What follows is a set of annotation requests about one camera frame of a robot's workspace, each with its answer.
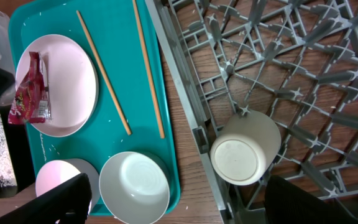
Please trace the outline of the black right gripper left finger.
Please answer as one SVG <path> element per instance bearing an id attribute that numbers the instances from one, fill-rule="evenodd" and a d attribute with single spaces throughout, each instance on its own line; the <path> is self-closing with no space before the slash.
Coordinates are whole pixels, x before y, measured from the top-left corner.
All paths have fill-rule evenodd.
<path id="1" fill-rule="evenodd" d="M 84 224 L 91 197 L 89 178 L 85 173 L 80 173 L 0 217 L 0 224 Z"/>

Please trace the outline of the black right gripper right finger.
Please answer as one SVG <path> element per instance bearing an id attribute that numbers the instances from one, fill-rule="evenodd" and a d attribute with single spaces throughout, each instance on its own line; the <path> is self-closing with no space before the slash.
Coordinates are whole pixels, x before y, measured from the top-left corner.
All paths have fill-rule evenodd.
<path id="1" fill-rule="evenodd" d="M 267 221 L 271 224 L 358 223 L 358 219 L 276 175 L 268 180 L 264 206 Z"/>

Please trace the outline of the pink bowl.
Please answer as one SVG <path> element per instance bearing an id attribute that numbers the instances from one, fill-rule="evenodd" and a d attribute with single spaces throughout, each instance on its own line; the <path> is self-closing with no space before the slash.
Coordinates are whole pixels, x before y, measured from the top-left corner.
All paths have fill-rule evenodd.
<path id="1" fill-rule="evenodd" d="M 100 198 L 99 174 L 89 162 L 83 159 L 54 160 L 43 165 L 35 180 L 36 196 L 41 196 L 80 173 L 85 173 L 89 178 L 92 192 L 88 209 L 90 213 Z"/>

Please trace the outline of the cream plastic cup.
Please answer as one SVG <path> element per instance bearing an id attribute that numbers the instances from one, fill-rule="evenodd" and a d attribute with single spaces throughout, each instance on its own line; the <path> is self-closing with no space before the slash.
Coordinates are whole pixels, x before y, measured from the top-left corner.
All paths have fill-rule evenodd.
<path id="1" fill-rule="evenodd" d="M 213 142 L 213 169 L 230 184 L 253 184 L 275 159 L 281 141 L 278 126 L 266 114 L 255 110 L 235 114 Z"/>

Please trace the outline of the red snack wrapper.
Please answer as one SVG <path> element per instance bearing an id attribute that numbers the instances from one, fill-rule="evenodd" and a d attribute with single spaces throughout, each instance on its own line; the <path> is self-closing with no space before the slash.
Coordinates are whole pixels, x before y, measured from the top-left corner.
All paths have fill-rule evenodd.
<path id="1" fill-rule="evenodd" d="M 17 87 L 8 123 L 45 123 L 52 119 L 48 72 L 39 52 L 29 52 L 29 69 Z"/>

